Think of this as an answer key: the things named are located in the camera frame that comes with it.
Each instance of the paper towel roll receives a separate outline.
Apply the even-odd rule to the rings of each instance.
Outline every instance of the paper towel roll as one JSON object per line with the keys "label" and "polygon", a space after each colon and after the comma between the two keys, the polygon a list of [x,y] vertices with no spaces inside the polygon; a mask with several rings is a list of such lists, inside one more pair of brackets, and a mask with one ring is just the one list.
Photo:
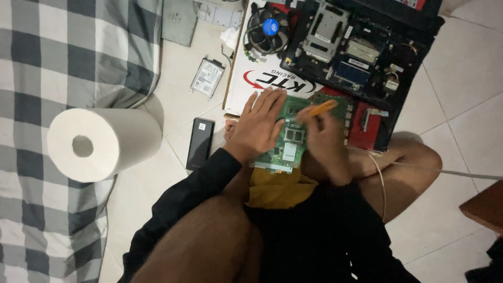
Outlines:
{"label": "paper towel roll", "polygon": [[78,109],[61,112],[47,134],[47,149],[68,178],[96,182],[152,157],[162,132],[139,109]]}

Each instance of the blue fan hub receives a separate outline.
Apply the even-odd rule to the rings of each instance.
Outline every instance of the blue fan hub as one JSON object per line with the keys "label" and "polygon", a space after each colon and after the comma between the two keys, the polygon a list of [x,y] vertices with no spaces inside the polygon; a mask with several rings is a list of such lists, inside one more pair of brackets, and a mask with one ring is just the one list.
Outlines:
{"label": "blue fan hub", "polygon": [[278,21],[276,21],[273,18],[268,18],[264,21],[264,24],[262,25],[262,30],[266,35],[273,36],[278,33],[280,30],[280,25],[278,24]]}

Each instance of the gray checkered fabric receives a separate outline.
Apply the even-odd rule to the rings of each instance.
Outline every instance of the gray checkered fabric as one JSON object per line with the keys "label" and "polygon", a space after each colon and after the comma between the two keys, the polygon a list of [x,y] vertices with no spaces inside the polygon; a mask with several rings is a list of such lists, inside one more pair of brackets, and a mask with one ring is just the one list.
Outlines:
{"label": "gray checkered fabric", "polygon": [[47,156],[53,118],[131,107],[159,73],[160,0],[0,0],[0,282],[97,282],[113,180]]}

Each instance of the black smartphone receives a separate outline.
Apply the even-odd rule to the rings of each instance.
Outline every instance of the black smartphone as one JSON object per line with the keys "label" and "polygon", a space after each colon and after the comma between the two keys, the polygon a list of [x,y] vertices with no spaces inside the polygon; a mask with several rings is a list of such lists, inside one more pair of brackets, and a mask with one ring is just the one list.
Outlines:
{"label": "black smartphone", "polygon": [[211,149],[213,139],[213,129],[215,122],[196,118],[192,124],[192,135],[190,137],[189,156],[187,157],[187,170],[196,170],[204,165]]}

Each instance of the white tile floor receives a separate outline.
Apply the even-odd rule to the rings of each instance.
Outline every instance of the white tile floor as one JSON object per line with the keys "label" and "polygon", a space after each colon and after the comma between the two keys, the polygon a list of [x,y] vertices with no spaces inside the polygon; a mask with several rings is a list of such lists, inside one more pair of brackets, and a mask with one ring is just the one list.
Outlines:
{"label": "white tile floor", "polygon": [[[503,2],[474,0],[447,19],[419,71],[396,130],[420,134],[444,168],[503,175]],[[188,92],[201,58],[221,62],[223,28],[198,23],[192,47],[164,42],[161,78],[146,102],[163,124],[165,139],[152,159],[119,174],[108,203],[109,234],[100,282],[122,274],[122,254],[150,217],[162,192],[187,176],[192,119],[216,121],[214,149],[223,144],[221,103],[228,71],[211,99]],[[487,265],[496,234],[464,217],[458,206],[492,181],[441,175],[404,213],[387,225],[397,258],[422,282],[466,282],[463,273]]]}

